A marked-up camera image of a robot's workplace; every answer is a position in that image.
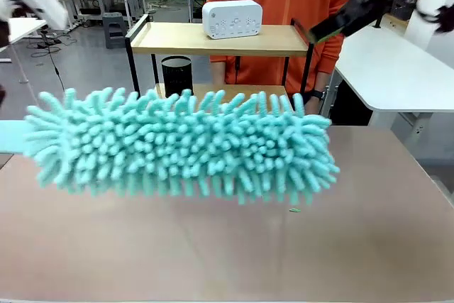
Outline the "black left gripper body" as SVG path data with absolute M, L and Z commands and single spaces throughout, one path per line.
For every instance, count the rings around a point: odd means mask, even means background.
M 9 45 L 9 20 L 0 20 L 0 48 L 7 47 Z

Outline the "person's left hand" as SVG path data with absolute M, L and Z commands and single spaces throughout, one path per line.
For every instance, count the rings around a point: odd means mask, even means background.
M 304 105 L 306 115 L 318 114 L 320 110 L 321 100 L 317 97 L 311 97 Z

